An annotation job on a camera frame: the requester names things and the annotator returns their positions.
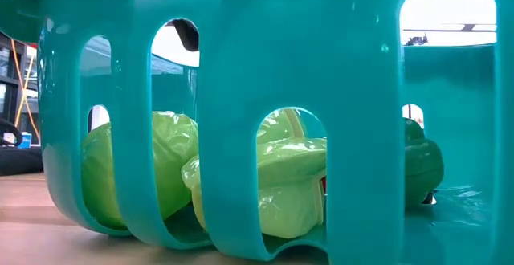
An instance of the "red object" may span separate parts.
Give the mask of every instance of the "red object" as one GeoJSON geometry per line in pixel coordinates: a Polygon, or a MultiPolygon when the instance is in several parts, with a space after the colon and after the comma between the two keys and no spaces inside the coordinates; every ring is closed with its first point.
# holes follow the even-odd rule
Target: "red object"
{"type": "Polygon", "coordinates": [[[321,179],[321,184],[323,184],[323,190],[327,193],[327,177],[321,179]]]}
{"type": "Polygon", "coordinates": [[[34,49],[38,49],[38,44],[37,43],[23,43],[23,44],[25,44],[27,46],[30,46],[30,47],[32,47],[34,49]]]}

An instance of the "teal plastic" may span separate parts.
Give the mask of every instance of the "teal plastic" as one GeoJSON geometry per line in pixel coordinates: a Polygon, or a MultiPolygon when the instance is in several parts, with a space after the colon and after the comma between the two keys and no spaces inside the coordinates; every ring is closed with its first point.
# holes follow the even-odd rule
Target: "teal plastic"
{"type": "MultiPolygon", "coordinates": [[[[0,1],[3,9],[16,3],[0,1]]],[[[405,50],[404,0],[39,1],[25,9],[32,14],[9,10],[14,18],[0,19],[0,29],[35,41],[37,32],[13,23],[38,19],[43,161],[56,205],[81,226],[129,234],[95,222],[81,196],[80,142],[89,108],[102,104],[112,120],[120,212],[146,243],[186,249],[212,241],[225,254],[258,260],[309,245],[336,265],[514,263],[513,0],[496,0],[494,46],[405,50]],[[147,72],[153,36],[171,18],[194,22],[202,52],[198,89],[173,97],[190,78],[156,84],[147,72]],[[111,73],[101,77],[79,71],[94,35],[112,47],[111,73]],[[164,99],[176,100],[167,110],[198,113],[211,241],[176,232],[185,228],[178,223],[168,230],[157,208],[150,112],[164,99]],[[409,213],[403,104],[422,108],[446,170],[437,204],[409,213]],[[330,176],[325,226],[288,242],[260,234],[255,172],[255,131],[286,106],[323,122],[330,176]],[[379,118],[363,117],[371,106],[379,118]]]]}

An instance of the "green plastic bag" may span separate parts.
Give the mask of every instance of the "green plastic bag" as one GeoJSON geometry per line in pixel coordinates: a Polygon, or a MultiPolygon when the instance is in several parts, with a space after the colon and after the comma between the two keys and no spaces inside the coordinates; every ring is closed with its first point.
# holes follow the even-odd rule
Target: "green plastic bag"
{"type": "Polygon", "coordinates": [[[277,109],[260,125],[257,131],[257,144],[289,137],[304,137],[304,125],[300,114],[293,108],[277,109]]]}
{"type": "Polygon", "coordinates": [[[443,181],[444,164],[441,150],[425,138],[419,124],[404,118],[405,132],[405,206],[422,204],[426,195],[443,181]]]}
{"type": "MultiPolygon", "coordinates": [[[[198,126],[185,115],[153,113],[153,163],[163,219],[191,201],[181,167],[198,154],[198,126]]],[[[102,225],[124,228],[116,200],[111,124],[92,130],[82,144],[82,191],[91,215],[102,225]]]]}
{"type": "MultiPolygon", "coordinates": [[[[264,234],[293,239],[323,223],[320,180],[326,175],[326,139],[293,137],[260,144],[257,160],[264,234]]],[[[205,229],[198,156],[182,167],[182,179],[192,191],[195,214],[205,229]]]]}

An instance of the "black object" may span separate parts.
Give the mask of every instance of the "black object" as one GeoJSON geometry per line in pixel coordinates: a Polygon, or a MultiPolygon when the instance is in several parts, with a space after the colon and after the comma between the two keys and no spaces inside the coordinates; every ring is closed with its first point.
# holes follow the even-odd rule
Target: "black object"
{"type": "Polygon", "coordinates": [[[433,190],[432,192],[429,192],[426,197],[425,197],[425,200],[423,200],[422,204],[423,205],[431,205],[432,202],[434,201],[434,194],[437,193],[437,190],[433,190]]]}
{"type": "Polygon", "coordinates": [[[409,41],[407,41],[404,45],[405,46],[413,46],[413,45],[423,45],[425,43],[428,43],[428,38],[425,36],[414,36],[412,38],[409,38],[409,41]]]}
{"type": "Polygon", "coordinates": [[[19,149],[22,143],[22,133],[10,122],[0,120],[0,176],[10,176],[22,173],[40,173],[43,171],[41,148],[19,149]],[[2,138],[3,133],[13,133],[16,143],[2,138]]]}
{"type": "Polygon", "coordinates": [[[169,22],[168,26],[175,26],[178,37],[187,51],[198,51],[199,35],[193,23],[184,19],[177,19],[169,22]]]}
{"type": "Polygon", "coordinates": [[[19,146],[22,144],[22,133],[7,120],[0,119],[0,146],[3,145],[13,145],[19,146]],[[3,139],[4,133],[13,133],[14,137],[16,137],[16,143],[12,144],[9,141],[3,139]]]}

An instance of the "plastic basket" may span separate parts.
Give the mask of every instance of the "plastic basket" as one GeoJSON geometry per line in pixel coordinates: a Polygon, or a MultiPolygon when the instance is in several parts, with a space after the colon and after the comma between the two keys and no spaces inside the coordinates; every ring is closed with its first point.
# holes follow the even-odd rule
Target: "plastic basket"
{"type": "MultiPolygon", "coordinates": [[[[23,2],[2,3],[10,1],[23,2]]],[[[10,8],[0,28],[29,42],[41,31],[45,173],[55,204],[81,226],[129,234],[97,223],[81,195],[80,142],[89,109],[102,104],[112,121],[120,212],[145,243],[214,244],[257,260],[309,245],[336,265],[514,263],[513,0],[496,0],[495,45],[405,50],[398,41],[403,0],[34,1],[10,8]],[[34,30],[15,25],[27,15],[37,16],[34,30]],[[170,18],[187,18],[200,32],[196,92],[185,89],[187,78],[160,79],[157,90],[149,77],[153,36],[170,18]],[[95,35],[111,43],[110,73],[84,75],[80,54],[95,35]],[[161,104],[199,120],[209,238],[161,220],[150,127],[161,104]],[[422,108],[446,165],[438,204],[407,215],[403,104],[422,108]],[[287,242],[260,233],[254,146],[260,121],[286,106],[315,114],[329,142],[326,222],[287,242]],[[377,118],[363,117],[368,106],[377,118]]]]}

